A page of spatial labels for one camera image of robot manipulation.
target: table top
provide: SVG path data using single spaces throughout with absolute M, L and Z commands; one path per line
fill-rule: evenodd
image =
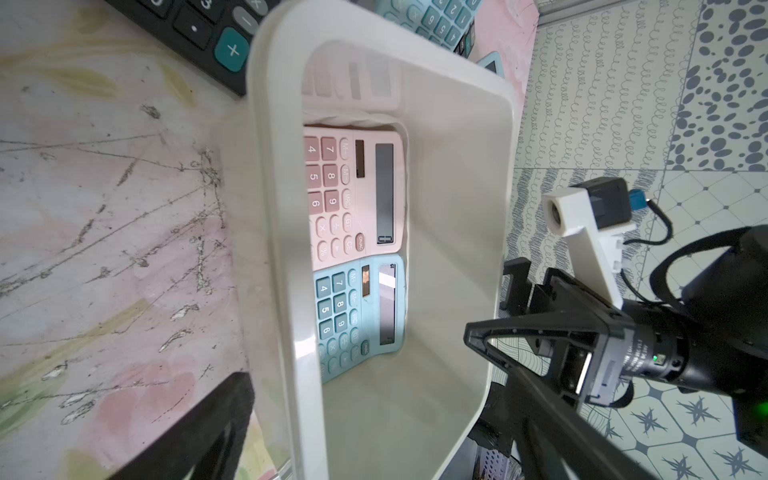
M 0 476 L 103 478 L 248 367 L 210 141 L 236 98 L 102 0 L 4 9 Z M 273 475 L 255 416 L 244 451 Z

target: black cable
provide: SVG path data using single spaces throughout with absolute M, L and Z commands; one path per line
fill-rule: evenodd
M 672 239 L 672 220 L 656 205 L 656 202 L 649 200 L 647 202 L 648 208 L 653 211 L 659 220 L 664 223 L 667 228 L 667 235 L 662 240 L 643 240 L 642 238 L 632 238 L 624 242 L 624 245 L 631 245 L 632 243 L 642 243 L 643 245 L 664 245 Z
M 665 243 L 669 242 L 672 239 L 672 220 L 662 211 L 662 209 L 659 208 L 658 205 L 656 205 L 656 202 L 653 200 L 647 201 L 648 208 L 650 208 L 651 211 L 653 211 L 657 217 L 659 217 L 659 220 L 664 224 L 664 226 L 667 228 L 667 235 L 661 239 L 661 240 L 644 240 L 642 238 L 631 238 L 624 242 L 624 245 L 631 245 L 632 243 L 642 243 L 643 245 L 664 245 Z M 649 300 L 643 296 L 636 288 L 632 286 L 632 283 L 627 278 L 627 274 L 624 273 L 624 269 L 621 269 L 621 279 L 624 281 L 624 283 L 627 284 L 627 288 L 643 303 L 647 303 L 648 305 L 664 305 L 667 302 L 661 302 L 661 301 L 654 301 Z

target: green led light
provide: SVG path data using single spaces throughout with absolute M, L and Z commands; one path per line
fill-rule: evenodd
M 755 407 L 755 413 L 761 420 L 768 418 L 768 402 L 759 403 Z

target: pink calculator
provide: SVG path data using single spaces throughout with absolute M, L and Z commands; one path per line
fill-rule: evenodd
M 406 169 L 399 134 L 305 127 L 304 160 L 313 270 L 400 250 Z

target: calculator keypad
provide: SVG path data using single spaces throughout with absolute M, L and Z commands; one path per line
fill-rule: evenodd
M 327 239 L 318 243 L 317 258 L 321 262 L 329 258 L 343 260 L 365 249 L 365 236 L 362 233 L 356 233 L 359 242 L 355 237 L 345 235 L 352 232 L 354 227 L 351 213 L 354 196 L 350 188 L 339 190 L 339 187 L 352 183 L 354 163 L 345 164 L 350 158 L 354 160 L 350 148 L 347 138 L 304 137 L 307 188 L 323 190 L 307 194 L 310 215 L 333 214 L 314 220 L 317 236 Z
M 453 50 L 482 0 L 376 0 L 376 13 L 417 35 Z
M 107 0 L 230 90 L 246 94 L 250 42 L 280 0 Z
M 315 303 L 317 308 L 318 352 L 323 381 L 362 362 L 363 328 L 359 309 L 359 265 L 340 265 L 316 274 Z

